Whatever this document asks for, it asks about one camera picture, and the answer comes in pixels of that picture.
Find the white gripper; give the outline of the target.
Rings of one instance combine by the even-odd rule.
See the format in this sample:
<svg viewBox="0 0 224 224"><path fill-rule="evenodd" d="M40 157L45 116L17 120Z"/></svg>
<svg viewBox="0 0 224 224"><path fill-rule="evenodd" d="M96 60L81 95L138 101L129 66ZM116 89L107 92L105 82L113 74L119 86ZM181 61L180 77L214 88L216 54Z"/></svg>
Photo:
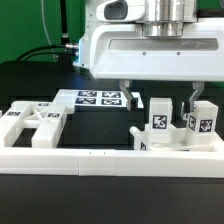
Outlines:
<svg viewBox="0 0 224 224"><path fill-rule="evenodd" d="M204 81L224 81L224 8L197 0L85 0L86 60L96 78L120 79L127 109L138 99L130 80L194 81L186 114Z"/></svg>

